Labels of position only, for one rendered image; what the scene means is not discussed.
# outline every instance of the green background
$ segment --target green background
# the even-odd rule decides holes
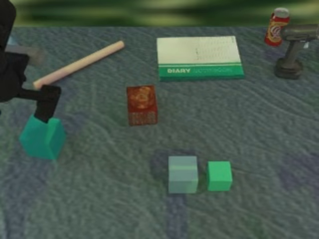
[[[16,25],[265,26],[276,7],[291,23],[319,22],[318,0],[11,0]]]

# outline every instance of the small green block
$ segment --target small green block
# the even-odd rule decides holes
[[[233,182],[231,164],[228,161],[210,161],[207,164],[207,190],[229,191]]]
[[[31,157],[55,160],[66,140],[64,127],[59,119],[51,118],[44,123],[31,116],[26,123],[19,141]]]
[[[168,192],[196,193],[197,186],[196,156],[170,156],[168,158]]]

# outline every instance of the soda can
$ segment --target soda can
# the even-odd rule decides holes
[[[280,46],[283,42],[280,31],[290,21],[289,10],[283,7],[276,8],[271,14],[265,42],[270,46]]]

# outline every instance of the cube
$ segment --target cube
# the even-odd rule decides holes
[[[64,127],[59,119],[51,118],[48,123],[31,116],[19,141],[27,155],[55,160],[66,139]]]
[[[127,87],[129,125],[156,124],[158,108],[154,86]]]
[[[196,193],[198,168],[196,156],[170,156],[168,158],[168,192]]]
[[[210,161],[207,164],[208,191],[229,191],[233,182],[231,164],[228,161]]]

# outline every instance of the gray table surface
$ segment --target gray table surface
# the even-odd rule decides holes
[[[298,81],[273,75],[287,44],[264,28],[15,28],[45,49],[31,83],[104,46],[126,48],[57,83],[67,141],[56,163],[18,142],[33,102],[0,105],[0,232],[4,239],[317,239],[319,43]],[[160,83],[156,38],[236,35],[245,80]],[[157,125],[129,127],[126,87],[155,84]],[[168,155],[197,155],[197,194],[166,192]],[[230,192],[205,190],[205,165],[229,160]]]

